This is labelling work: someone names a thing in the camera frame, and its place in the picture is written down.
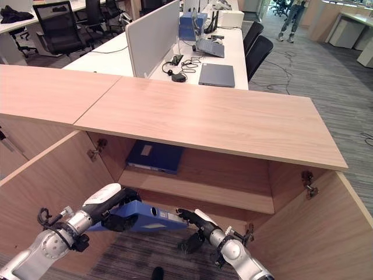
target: laptop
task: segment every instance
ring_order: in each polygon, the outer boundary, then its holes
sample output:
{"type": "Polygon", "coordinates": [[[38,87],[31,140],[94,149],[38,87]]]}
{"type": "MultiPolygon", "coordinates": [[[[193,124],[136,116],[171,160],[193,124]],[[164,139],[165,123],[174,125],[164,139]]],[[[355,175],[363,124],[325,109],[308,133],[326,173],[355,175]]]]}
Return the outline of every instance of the laptop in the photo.
{"type": "Polygon", "coordinates": [[[233,66],[208,63],[202,64],[198,84],[234,88],[233,66]]]}
{"type": "Polygon", "coordinates": [[[224,58],[224,46],[223,45],[221,45],[219,43],[216,43],[216,42],[212,42],[211,40],[202,39],[200,37],[201,30],[199,29],[199,27],[197,25],[197,12],[196,12],[196,10],[194,10],[192,12],[192,26],[193,26],[194,34],[196,36],[196,48],[197,48],[197,50],[202,51],[202,52],[207,53],[207,54],[214,55],[216,57],[224,58]]]}
{"type": "Polygon", "coordinates": [[[129,156],[129,166],[176,174],[183,147],[137,140],[129,156]]]}

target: jeans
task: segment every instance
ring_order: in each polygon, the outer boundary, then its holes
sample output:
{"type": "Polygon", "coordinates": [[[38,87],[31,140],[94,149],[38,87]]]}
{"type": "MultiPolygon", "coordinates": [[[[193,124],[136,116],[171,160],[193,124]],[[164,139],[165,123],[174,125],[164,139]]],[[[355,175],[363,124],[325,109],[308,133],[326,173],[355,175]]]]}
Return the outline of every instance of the jeans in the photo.
{"type": "Polygon", "coordinates": [[[281,32],[284,32],[287,29],[287,26],[291,23],[291,20],[293,18],[294,18],[294,23],[291,28],[291,32],[294,33],[295,31],[297,31],[299,21],[301,20],[302,15],[303,15],[303,11],[304,11],[304,6],[301,6],[301,5],[291,6],[289,16],[287,17],[284,25],[282,26],[281,32]]]}

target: gray carpet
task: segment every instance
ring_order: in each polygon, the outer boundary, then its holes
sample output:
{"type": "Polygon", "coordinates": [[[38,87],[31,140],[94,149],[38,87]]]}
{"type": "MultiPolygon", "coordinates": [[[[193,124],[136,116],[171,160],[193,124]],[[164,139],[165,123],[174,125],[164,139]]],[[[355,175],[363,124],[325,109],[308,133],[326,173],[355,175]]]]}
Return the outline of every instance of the gray carpet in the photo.
{"type": "MultiPolygon", "coordinates": [[[[294,44],[277,42],[275,38],[283,20],[283,17],[274,17],[272,12],[264,18],[263,35],[270,38],[275,47],[267,62],[257,70],[249,87],[251,90],[312,98],[350,167],[345,172],[346,177],[373,214],[373,147],[368,146],[360,135],[361,132],[373,134],[373,69],[356,61],[359,51],[311,42],[303,28],[298,29],[294,44]]],[[[244,22],[243,34],[250,25],[244,22]]],[[[33,55],[28,63],[62,68],[70,63],[70,59],[33,55]]],[[[187,234],[123,233],[86,279],[146,280],[157,265],[164,267],[165,280],[237,279],[229,267],[218,271],[210,264],[211,248],[207,244],[203,252],[192,256],[177,253],[176,244],[187,234]]],[[[52,269],[43,279],[82,280],[82,277],[52,269]]]]}

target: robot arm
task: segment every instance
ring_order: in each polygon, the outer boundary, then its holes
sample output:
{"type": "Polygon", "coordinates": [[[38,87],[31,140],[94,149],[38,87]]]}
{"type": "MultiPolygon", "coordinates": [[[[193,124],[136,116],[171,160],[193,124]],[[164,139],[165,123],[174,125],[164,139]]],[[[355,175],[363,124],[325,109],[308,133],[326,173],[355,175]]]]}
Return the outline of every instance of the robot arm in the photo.
{"type": "Polygon", "coordinates": [[[192,253],[202,245],[204,239],[208,239],[217,250],[213,261],[219,267],[224,262],[229,263],[242,280],[274,280],[271,273],[251,256],[243,243],[232,235],[234,231],[230,229],[224,233],[210,217],[198,209],[194,213],[184,209],[178,209],[177,212],[180,213],[179,217],[199,228],[197,234],[182,244],[184,251],[192,253]]]}
{"type": "MultiPolygon", "coordinates": [[[[70,250],[83,252],[89,246],[89,238],[83,233],[99,222],[103,227],[101,230],[119,232],[130,229],[138,221],[139,215],[133,215],[133,212],[131,216],[114,215],[110,210],[116,205],[122,209],[131,205],[130,202],[139,201],[136,191],[123,188],[120,184],[109,184],[87,199],[76,213],[73,213],[70,207],[66,207],[52,221],[49,221],[51,216],[48,210],[42,208],[38,221],[44,230],[27,250],[19,253],[3,268],[0,268],[0,279],[36,280],[41,278],[56,260],[64,257],[70,250]],[[66,215],[70,218],[66,222],[59,222],[66,215]]],[[[160,221],[159,217],[154,214],[150,215],[160,221]]],[[[184,224],[180,222],[177,225],[187,227],[186,222],[184,224]]]]}

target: open cabinet door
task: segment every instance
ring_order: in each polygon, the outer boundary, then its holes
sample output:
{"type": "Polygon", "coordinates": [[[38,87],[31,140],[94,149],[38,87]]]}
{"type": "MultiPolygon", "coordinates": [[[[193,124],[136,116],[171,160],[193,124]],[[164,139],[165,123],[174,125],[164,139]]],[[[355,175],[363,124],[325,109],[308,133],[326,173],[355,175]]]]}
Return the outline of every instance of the open cabinet door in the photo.
{"type": "Polygon", "coordinates": [[[373,279],[372,217],[340,172],[313,183],[255,232],[249,250],[276,280],[373,279]]]}
{"type": "MultiPolygon", "coordinates": [[[[13,257],[32,244],[42,228],[37,222],[41,207],[50,214],[66,206],[74,211],[93,193],[113,183],[98,156],[87,151],[94,145],[84,131],[71,132],[0,181],[0,252],[13,257]]],[[[83,253],[70,252],[55,267],[85,274],[114,240],[112,232],[88,233],[90,246],[83,253]]]]}

